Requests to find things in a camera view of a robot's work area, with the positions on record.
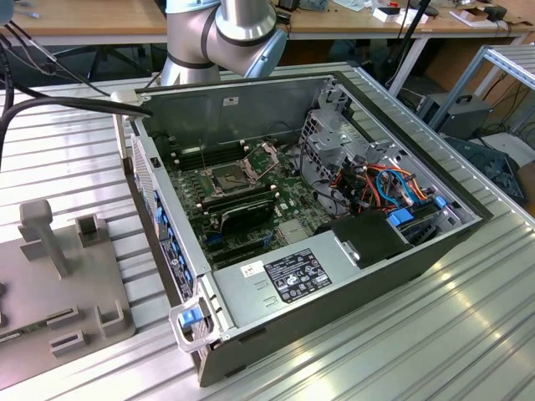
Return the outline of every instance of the metal frame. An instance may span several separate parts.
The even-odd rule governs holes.
[[[493,63],[495,68],[497,68],[496,71],[502,70],[503,72],[512,75],[514,78],[527,85],[531,90],[535,90],[535,46],[529,44],[521,46],[483,46],[479,49],[476,57],[474,57],[474,59],[466,68],[465,72],[459,78],[455,87],[451,90],[450,94],[446,98],[444,104],[438,109],[435,116],[429,122],[429,126],[432,129],[436,129],[438,127],[440,121],[442,121],[461,91],[476,74],[484,60],[488,60]],[[483,91],[496,76],[496,71],[493,69],[490,72],[490,74],[477,89],[476,94],[483,93]],[[515,129],[518,129],[518,127],[520,127],[522,123],[527,120],[533,111],[535,111],[535,108],[529,110],[529,114],[525,114],[521,118],[520,124],[517,123],[515,125]]]
[[[273,75],[333,69],[361,88],[480,200],[494,220],[420,279],[221,383],[199,388],[191,357],[176,347],[166,321],[169,302],[128,190],[122,190],[112,119],[53,106],[39,115],[17,117],[13,128],[18,129],[8,132],[4,148],[0,191],[6,195],[5,190],[18,185],[17,190],[28,193],[46,181],[61,201],[54,220],[94,209],[109,221],[139,332],[8,388],[3,399],[164,400],[177,394],[191,400],[452,399],[467,394],[474,399],[534,399],[535,220],[362,70],[345,63],[316,64],[279,68]],[[236,78],[222,74],[224,81]],[[146,82],[99,86],[113,91],[141,88]],[[79,85],[40,90],[95,96]],[[355,118],[366,129],[371,124],[366,116]],[[36,187],[35,194],[42,191]],[[0,206],[0,241],[17,232],[15,209]]]

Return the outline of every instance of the blue cable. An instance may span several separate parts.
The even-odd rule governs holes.
[[[418,198],[418,196],[407,185],[407,182],[405,181],[405,178],[403,177],[403,175],[401,175],[397,171],[393,171],[393,170],[384,170],[384,171],[388,171],[388,172],[392,173],[393,175],[395,175],[395,177],[401,182],[401,184],[403,184],[403,187],[405,188],[405,191],[407,192],[407,195],[412,199],[413,202],[415,202],[415,203],[419,203],[420,202],[420,199]]]
[[[407,192],[407,195],[412,199],[412,201],[415,202],[415,203],[419,203],[420,202],[420,200],[418,199],[418,196],[412,191],[412,189],[405,182],[405,178],[403,178],[403,175],[401,175],[397,171],[393,171],[393,170],[389,170],[389,169],[382,170],[377,175],[377,177],[375,179],[375,184],[377,185],[377,190],[379,191],[381,196],[383,196],[383,198],[385,198],[386,200],[388,200],[388,201],[392,202],[393,204],[395,204],[398,209],[400,208],[400,204],[394,198],[391,198],[391,197],[387,196],[383,192],[381,181],[380,181],[381,174],[383,174],[383,173],[391,173],[395,178],[398,179],[399,182],[401,182],[401,184],[403,185],[403,188]]]
[[[381,171],[377,177],[375,177],[375,186],[377,186],[377,190],[379,191],[380,195],[383,196],[386,200],[392,202],[395,207],[397,207],[398,209],[400,208],[400,204],[397,202],[396,199],[394,198],[391,198],[389,197],[388,195],[386,195],[384,192],[383,192],[383,188],[382,188],[382,185],[381,185],[381,174],[383,174],[385,171]]]

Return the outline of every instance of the wooden table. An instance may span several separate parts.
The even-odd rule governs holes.
[[[495,0],[502,3],[507,9],[511,9],[509,3],[516,0]],[[440,15],[429,18],[427,23],[420,24],[413,35],[421,38],[431,35],[433,38],[458,37],[504,37],[520,36],[532,31],[534,28],[528,25],[513,27],[511,32],[505,28],[471,28],[450,15],[453,8],[439,8]],[[327,12],[318,13],[298,9],[292,13],[291,39],[359,39],[359,38],[395,38],[400,31],[398,23],[382,23],[372,17],[369,8],[352,11],[348,8],[330,3]]]
[[[31,0],[35,19],[13,20],[41,44],[164,43],[167,21],[154,0]]]
[[[32,11],[40,19],[16,15],[15,21],[26,28],[42,44],[117,44],[164,43],[166,19],[154,0],[32,0]],[[497,0],[508,9],[520,13],[518,1]],[[504,28],[470,28],[453,18],[450,8],[440,9],[437,18],[430,18],[415,31],[415,42],[390,87],[397,95],[410,71],[431,38],[495,38],[512,37],[520,44],[533,31],[528,25]],[[397,23],[382,23],[369,9],[354,12],[336,3],[325,13],[296,10],[292,16],[290,39],[357,39],[395,38]]]

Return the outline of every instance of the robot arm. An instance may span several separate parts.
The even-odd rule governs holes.
[[[219,68],[269,75],[286,46],[268,0],[169,0],[162,85],[219,81]]]

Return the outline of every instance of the white label sticker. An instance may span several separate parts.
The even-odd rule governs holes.
[[[262,273],[264,271],[264,264],[262,261],[255,261],[248,265],[242,266],[242,273],[245,278],[254,276],[255,274]]]
[[[225,98],[225,99],[223,99],[223,107],[224,106],[235,106],[235,105],[237,105],[239,99],[240,98],[238,98],[238,97],[236,97],[236,98]]]

